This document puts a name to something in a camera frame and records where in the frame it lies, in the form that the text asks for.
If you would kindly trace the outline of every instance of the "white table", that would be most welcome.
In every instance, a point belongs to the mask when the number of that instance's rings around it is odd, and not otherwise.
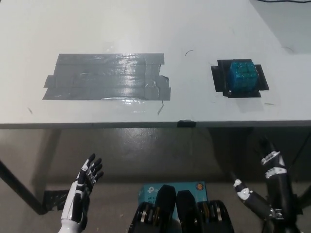
[[[2,0],[0,128],[311,125],[310,12],[255,0]],[[153,52],[172,88],[159,115],[160,101],[42,100],[60,53]],[[262,65],[262,98],[215,92],[210,66],[240,58]]]

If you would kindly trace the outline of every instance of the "box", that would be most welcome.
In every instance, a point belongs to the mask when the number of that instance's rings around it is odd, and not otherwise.
[[[154,202],[156,201],[157,192],[164,184],[173,186],[176,190],[176,194],[178,193],[178,191],[189,190],[194,196],[196,202],[207,201],[205,182],[148,183],[144,184],[144,186],[138,193],[138,204],[141,204],[144,201],[154,204]],[[173,225],[172,229],[170,229],[170,232],[181,232],[176,205],[173,213]]]

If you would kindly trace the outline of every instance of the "blue box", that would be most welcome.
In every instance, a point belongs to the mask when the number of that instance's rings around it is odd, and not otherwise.
[[[178,193],[178,191],[189,190],[194,196],[196,202],[207,201],[205,182],[148,183],[144,184],[144,186],[138,193],[138,204],[141,204],[144,201],[154,204],[156,201],[157,192],[164,184],[173,186],[176,190],[176,194]],[[171,232],[181,232],[176,205],[173,212],[173,220],[175,223],[179,223],[179,226],[173,224],[173,229],[171,229]]]
[[[251,92],[255,89],[259,74],[253,62],[233,62],[228,73],[232,92]]]

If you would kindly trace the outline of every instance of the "black cable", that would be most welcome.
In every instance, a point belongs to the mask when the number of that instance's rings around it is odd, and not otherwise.
[[[308,2],[311,2],[311,0],[310,1],[294,1],[294,0],[280,0],[280,1],[273,0],[273,1],[269,1],[269,0],[257,0],[257,1],[271,2],[271,3],[274,3],[274,2],[293,2],[293,3],[308,3]]]
[[[296,154],[296,156],[294,157],[294,159],[293,159],[293,161],[292,161],[290,167],[288,168],[288,171],[290,171],[290,169],[291,169],[291,168],[293,167],[293,165],[296,163],[297,159],[298,159],[299,156],[301,155],[301,152],[302,152],[303,149],[305,148],[305,146],[306,146],[306,144],[307,144],[307,142],[308,142],[310,136],[311,136],[311,132],[307,135],[305,141],[302,143],[302,145],[301,145],[299,151],[297,152],[297,154]]]

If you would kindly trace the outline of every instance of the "metal frame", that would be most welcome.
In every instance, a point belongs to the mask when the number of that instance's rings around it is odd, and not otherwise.
[[[17,177],[0,161],[0,177],[11,187],[37,214],[48,212],[47,208],[17,179]]]
[[[63,210],[69,190],[45,191],[41,203],[0,160],[0,178],[16,192],[38,215],[44,215],[54,207]]]

